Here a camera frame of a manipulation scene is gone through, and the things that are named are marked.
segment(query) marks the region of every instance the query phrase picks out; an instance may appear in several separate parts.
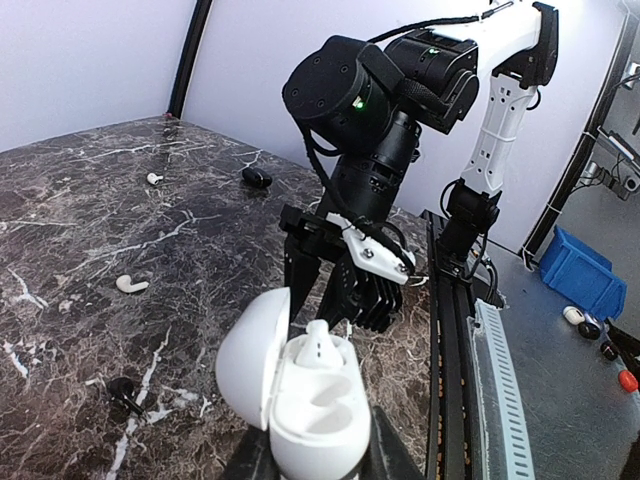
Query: perforated white strip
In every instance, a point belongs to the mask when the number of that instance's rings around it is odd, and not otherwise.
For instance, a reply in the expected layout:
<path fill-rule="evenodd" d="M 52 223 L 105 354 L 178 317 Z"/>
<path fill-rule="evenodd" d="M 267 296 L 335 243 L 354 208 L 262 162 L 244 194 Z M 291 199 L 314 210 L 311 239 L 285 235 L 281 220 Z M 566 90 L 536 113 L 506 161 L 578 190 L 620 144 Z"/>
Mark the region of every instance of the perforated white strip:
<path fill-rule="evenodd" d="M 533 480 L 535 474 L 527 424 L 500 311 L 493 305 L 477 300 L 476 319 L 484 326 L 491 352 L 507 458 L 507 478 Z"/>

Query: red object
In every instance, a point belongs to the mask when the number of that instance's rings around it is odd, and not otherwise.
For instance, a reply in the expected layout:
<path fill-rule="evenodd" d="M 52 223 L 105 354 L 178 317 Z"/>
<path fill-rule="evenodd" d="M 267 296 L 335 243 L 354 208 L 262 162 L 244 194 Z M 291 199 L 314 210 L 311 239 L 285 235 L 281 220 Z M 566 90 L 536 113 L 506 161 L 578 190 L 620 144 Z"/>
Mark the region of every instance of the red object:
<path fill-rule="evenodd" d="M 638 379 L 634 377 L 633 373 L 631 373 L 629 370 L 623 370 L 622 372 L 620 372 L 620 375 L 618 375 L 618 380 L 620 381 L 620 385 L 622 385 L 622 388 L 624 388 L 627 392 L 633 393 L 638 390 Z"/>

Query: blue plastic container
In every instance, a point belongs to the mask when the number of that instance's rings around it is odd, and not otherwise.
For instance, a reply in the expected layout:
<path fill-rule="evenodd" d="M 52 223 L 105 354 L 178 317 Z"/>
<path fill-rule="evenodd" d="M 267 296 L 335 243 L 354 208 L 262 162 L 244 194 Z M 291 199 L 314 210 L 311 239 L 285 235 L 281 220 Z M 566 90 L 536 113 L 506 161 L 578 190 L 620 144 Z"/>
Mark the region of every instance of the blue plastic container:
<path fill-rule="evenodd" d="M 560 227 L 540 261 L 542 281 L 576 306 L 604 320 L 624 309 L 627 284 L 612 273 L 611 262 Z"/>

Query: white wall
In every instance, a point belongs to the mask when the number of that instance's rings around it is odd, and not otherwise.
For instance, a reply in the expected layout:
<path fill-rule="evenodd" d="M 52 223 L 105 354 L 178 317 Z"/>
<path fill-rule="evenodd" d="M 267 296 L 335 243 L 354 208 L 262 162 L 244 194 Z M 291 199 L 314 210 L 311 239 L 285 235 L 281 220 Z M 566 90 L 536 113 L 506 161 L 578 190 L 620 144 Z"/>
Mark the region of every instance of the white wall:
<path fill-rule="evenodd" d="M 556 76 L 526 119 L 505 181 L 492 238 L 518 249 L 533 228 L 578 141 L 609 66 L 622 15 L 610 0 L 555 0 L 561 11 Z M 308 165 L 280 92 L 296 65 L 333 34 L 370 38 L 397 26 L 484 9 L 484 0 L 217 0 L 196 64 L 184 118 Z M 438 211 L 444 185 L 469 159 L 487 86 L 449 136 L 425 131 L 422 159 L 398 204 Z"/>
<path fill-rule="evenodd" d="M 0 0 L 0 151 L 164 113 L 195 0 Z"/>

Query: dark marble countertop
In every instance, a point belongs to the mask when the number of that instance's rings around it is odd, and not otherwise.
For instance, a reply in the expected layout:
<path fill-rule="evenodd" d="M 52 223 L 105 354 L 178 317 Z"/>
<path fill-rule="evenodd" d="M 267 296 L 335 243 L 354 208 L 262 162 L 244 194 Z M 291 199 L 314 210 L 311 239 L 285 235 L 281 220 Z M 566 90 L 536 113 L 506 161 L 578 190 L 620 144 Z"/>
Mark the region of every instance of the dark marble countertop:
<path fill-rule="evenodd" d="M 249 164 L 268 191 L 240 181 Z M 150 172 L 165 176 L 158 187 Z M 318 202 L 312 172 L 202 128 L 152 118 L 0 153 L 0 478 L 212 479 L 246 424 L 220 398 L 217 348 L 283 283 L 284 202 Z M 393 222 L 424 266 L 424 221 Z M 328 269 L 298 317 L 313 318 Z M 127 295 L 120 275 L 148 281 Z M 428 288 L 405 288 L 384 335 L 353 343 L 372 404 L 424 464 Z M 138 382 L 150 422 L 108 401 Z"/>

